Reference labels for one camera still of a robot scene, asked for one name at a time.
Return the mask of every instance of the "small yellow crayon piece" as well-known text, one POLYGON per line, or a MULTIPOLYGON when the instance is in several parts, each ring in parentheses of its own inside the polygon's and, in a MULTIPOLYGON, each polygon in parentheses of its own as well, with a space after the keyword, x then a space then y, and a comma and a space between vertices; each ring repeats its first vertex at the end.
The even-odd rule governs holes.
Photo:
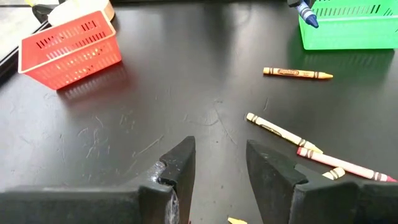
POLYGON ((245 222, 245 221, 243 221, 243 220, 237 220, 237 219, 231 218, 231 217, 228 217, 228 221, 229 221, 231 224, 248 224, 247 222, 245 222))
POLYGON ((336 179, 344 176, 345 174, 346 174, 346 172, 344 171, 343 168, 337 167, 337 168, 332 169, 329 172, 322 174, 322 176, 329 178, 331 180, 336 180, 336 179))

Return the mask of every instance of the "blue crayon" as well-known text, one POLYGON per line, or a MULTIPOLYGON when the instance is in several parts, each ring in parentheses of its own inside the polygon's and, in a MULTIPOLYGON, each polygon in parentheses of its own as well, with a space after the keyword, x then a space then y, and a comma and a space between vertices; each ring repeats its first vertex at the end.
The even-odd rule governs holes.
POLYGON ((318 28, 317 16, 312 12, 309 6, 302 1, 299 6, 296 7, 298 10, 298 14, 300 14, 301 18, 305 21, 306 24, 311 25, 315 28, 318 28))

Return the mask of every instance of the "crayon tip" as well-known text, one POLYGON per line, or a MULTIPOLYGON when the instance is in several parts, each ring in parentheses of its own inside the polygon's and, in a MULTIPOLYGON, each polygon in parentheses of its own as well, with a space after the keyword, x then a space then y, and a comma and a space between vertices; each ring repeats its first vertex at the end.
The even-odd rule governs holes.
POLYGON ((254 117, 254 114, 252 114, 252 113, 248 113, 247 115, 246 115, 246 119, 248 119, 248 120, 252 120, 253 119, 253 117, 254 117))
POLYGON ((317 152, 317 153, 320 153, 320 154, 323 154, 323 151, 320 150, 320 149, 319 149, 318 147, 316 147, 316 146, 311 147, 310 150, 312 150, 312 151, 314 151, 314 152, 317 152))
POLYGON ((323 75, 323 78, 333 78, 333 75, 330 75, 330 74, 325 73, 325 74, 323 75))
POLYGON ((316 15, 309 15, 309 16, 307 17, 307 19, 305 20, 305 22, 306 22, 308 25, 311 25, 311 26, 313 26, 313 27, 315 27, 315 28, 318 28, 318 27, 319 27, 319 24, 318 24, 316 15))
POLYGON ((386 182, 397 182, 397 180, 395 180, 395 179, 392 178, 392 177, 387 176, 386 182))

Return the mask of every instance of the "crayon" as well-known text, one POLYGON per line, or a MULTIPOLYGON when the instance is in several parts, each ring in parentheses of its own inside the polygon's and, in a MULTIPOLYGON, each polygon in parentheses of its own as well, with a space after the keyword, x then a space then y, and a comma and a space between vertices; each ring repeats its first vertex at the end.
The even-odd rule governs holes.
POLYGON ((265 67, 262 72, 264 75, 283 75, 290 77, 317 78, 317 79, 333 78, 333 75, 327 74, 325 72, 313 72, 313 71, 303 71, 303 70, 284 69, 284 68, 265 67))
POLYGON ((336 180, 336 179, 344 176, 345 174, 346 174, 346 172, 344 171, 343 168, 337 167, 337 168, 332 169, 329 172, 322 174, 322 176, 329 178, 331 180, 336 180))
POLYGON ((302 1, 301 4, 296 7, 296 9, 298 10, 298 14, 305 21, 306 24, 315 28, 319 27, 317 16, 315 15, 315 13, 313 13, 313 11, 309 8, 307 3, 305 3, 305 1, 302 1))
POLYGON ((230 217, 228 217, 228 221, 229 221, 231 224, 248 224, 247 222, 245 222, 245 221, 243 221, 243 220, 237 220, 237 219, 235 219, 235 218, 230 218, 230 217))
POLYGON ((248 115, 246 115, 246 119, 255 123, 258 126, 261 126, 265 129, 267 129, 268 131, 270 131, 286 140, 289 140, 290 142, 292 142, 300 147, 306 147, 307 149, 314 150, 318 153, 323 153, 322 150, 317 148, 314 144, 310 143, 309 141, 304 140, 304 139, 298 137, 297 135, 292 134, 292 133, 284 130, 283 128, 280 128, 280 127, 272 124, 271 122, 266 121, 252 113, 248 113, 248 115))
POLYGON ((368 178, 371 180, 378 180, 378 181, 383 181, 383 182, 397 182, 392 177, 389 177, 386 174, 375 172, 371 169, 360 167, 360 166, 357 166, 350 162, 342 161, 341 159, 336 159, 331 156, 320 154, 320 153, 314 152, 313 150, 308 150, 304 147, 299 147, 297 150, 297 154, 300 156, 312 159, 314 161, 321 162, 321 163, 329 165, 329 166, 341 167, 347 172, 350 172, 352 174, 356 174, 356 175, 359 175, 361 177, 365 177, 365 178, 368 178))

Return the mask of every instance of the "yellow crayon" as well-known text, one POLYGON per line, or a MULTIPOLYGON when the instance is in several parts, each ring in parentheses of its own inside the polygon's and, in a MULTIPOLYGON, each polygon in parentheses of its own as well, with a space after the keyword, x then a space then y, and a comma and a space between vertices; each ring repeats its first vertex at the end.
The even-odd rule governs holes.
POLYGON ((302 78, 333 78, 333 75, 327 74, 325 72, 313 72, 313 71, 303 71, 294 69, 284 69, 284 68, 270 68, 265 67, 263 69, 264 75, 283 75, 290 77, 302 77, 302 78))
POLYGON ((345 174, 346 174, 346 172, 344 171, 343 168, 337 167, 337 168, 332 169, 329 172, 322 174, 322 176, 329 178, 331 180, 336 180, 336 179, 344 176, 345 174))
POLYGON ((243 221, 243 220, 237 220, 237 219, 235 219, 235 218, 230 218, 230 217, 228 217, 228 221, 229 221, 231 224, 248 224, 247 222, 245 222, 245 221, 243 221))
POLYGON ((302 139, 302 138, 298 137, 297 135, 290 133, 281 127, 278 127, 278 126, 272 124, 271 122, 260 118, 257 115, 248 113, 246 115, 246 119, 260 127, 267 129, 268 131, 270 131, 286 140, 289 140, 290 142, 292 142, 298 146, 314 150, 317 153, 323 153, 322 150, 320 150, 318 147, 316 147, 314 144, 310 143, 309 141, 302 139))

